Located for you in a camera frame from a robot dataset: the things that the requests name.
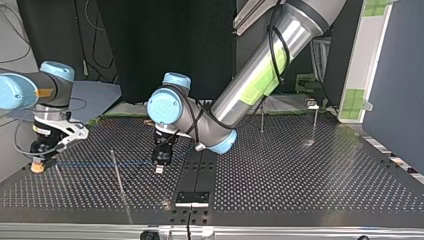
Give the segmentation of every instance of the black curtain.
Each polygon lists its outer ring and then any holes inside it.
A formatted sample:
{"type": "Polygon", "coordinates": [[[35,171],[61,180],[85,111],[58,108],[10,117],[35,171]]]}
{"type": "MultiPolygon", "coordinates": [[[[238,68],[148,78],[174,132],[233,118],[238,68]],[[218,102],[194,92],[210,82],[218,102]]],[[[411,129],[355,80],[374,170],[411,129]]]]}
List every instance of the black curtain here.
{"type": "Polygon", "coordinates": [[[190,96],[198,99],[216,99],[231,81],[234,0],[97,4],[126,101],[146,101],[170,71],[190,76],[190,96]]]}

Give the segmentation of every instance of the end effector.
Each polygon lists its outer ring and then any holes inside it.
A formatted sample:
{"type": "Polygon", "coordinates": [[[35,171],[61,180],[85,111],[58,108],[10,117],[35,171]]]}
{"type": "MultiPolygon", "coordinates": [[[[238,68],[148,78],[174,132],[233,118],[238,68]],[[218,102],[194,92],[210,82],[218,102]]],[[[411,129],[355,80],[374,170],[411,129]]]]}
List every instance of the end effector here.
{"type": "Polygon", "coordinates": [[[88,137],[84,124],[71,120],[74,76],[73,68],[51,61],[44,62],[36,73],[0,69],[0,109],[34,111],[37,140],[29,153],[17,146],[19,152],[33,157],[33,172],[43,172],[56,154],[88,137]]]}
{"type": "Polygon", "coordinates": [[[193,138],[198,151],[227,152],[234,144],[237,132],[188,99],[190,78],[178,73],[166,73],[162,83],[147,105],[149,116],[156,123],[156,148],[152,160],[159,165],[170,164],[172,146],[177,142],[178,135],[193,138]]]}

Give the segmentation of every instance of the metal bracket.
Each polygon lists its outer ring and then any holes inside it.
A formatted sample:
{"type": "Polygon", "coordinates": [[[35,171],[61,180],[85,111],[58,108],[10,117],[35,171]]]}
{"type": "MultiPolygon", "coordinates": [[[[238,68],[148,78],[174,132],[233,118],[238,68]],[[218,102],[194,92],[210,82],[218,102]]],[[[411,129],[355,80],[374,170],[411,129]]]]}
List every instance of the metal bracket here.
{"type": "Polygon", "coordinates": [[[272,8],[278,0],[249,0],[234,19],[233,27],[235,34],[241,36],[254,22],[266,11],[272,8]]]}
{"type": "Polygon", "coordinates": [[[208,192],[180,192],[175,202],[176,207],[193,207],[205,208],[209,207],[208,192]]]}
{"type": "Polygon", "coordinates": [[[372,111],[372,109],[374,108],[374,105],[364,99],[364,106],[362,108],[366,111],[372,111]]]}

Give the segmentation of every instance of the small object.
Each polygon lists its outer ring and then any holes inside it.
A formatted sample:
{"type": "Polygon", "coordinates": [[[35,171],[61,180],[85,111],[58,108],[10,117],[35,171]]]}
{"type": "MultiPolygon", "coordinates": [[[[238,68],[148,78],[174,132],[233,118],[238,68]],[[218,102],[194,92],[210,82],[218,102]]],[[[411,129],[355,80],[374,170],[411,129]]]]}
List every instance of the small object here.
{"type": "Polygon", "coordinates": [[[155,173],[157,173],[157,174],[163,174],[164,168],[165,168],[164,165],[156,165],[156,171],[155,171],[155,173]]]}
{"type": "Polygon", "coordinates": [[[305,105],[307,109],[313,109],[313,110],[319,109],[317,101],[315,101],[315,99],[313,98],[305,99],[305,105]]]}
{"type": "Polygon", "coordinates": [[[372,109],[374,108],[374,105],[364,99],[364,106],[362,108],[365,109],[366,111],[372,111],[372,109]]]}
{"type": "Polygon", "coordinates": [[[43,162],[41,160],[40,161],[34,160],[32,162],[32,165],[31,165],[31,171],[33,173],[42,173],[42,172],[44,172],[44,164],[43,164],[43,162]]]}
{"type": "Polygon", "coordinates": [[[209,193],[208,192],[180,192],[178,194],[176,207],[208,207],[209,193]]]}

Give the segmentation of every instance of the black metal plate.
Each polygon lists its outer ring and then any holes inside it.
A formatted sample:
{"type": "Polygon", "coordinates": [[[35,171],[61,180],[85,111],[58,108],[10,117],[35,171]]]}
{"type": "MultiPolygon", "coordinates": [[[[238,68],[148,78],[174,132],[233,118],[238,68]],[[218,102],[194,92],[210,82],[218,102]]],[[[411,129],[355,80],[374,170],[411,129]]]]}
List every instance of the black metal plate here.
{"type": "Polygon", "coordinates": [[[180,138],[172,165],[155,174],[150,160],[154,128],[144,120],[102,120],[86,141],[59,155],[57,168],[43,174],[27,169],[0,183],[0,222],[185,223],[187,217],[180,222],[173,203],[191,142],[180,138]]]}
{"type": "Polygon", "coordinates": [[[259,126],[242,124],[227,154],[203,154],[217,164],[196,186],[212,193],[208,225],[424,227],[424,186],[351,128],[319,116],[313,133],[310,115],[259,126]]]}

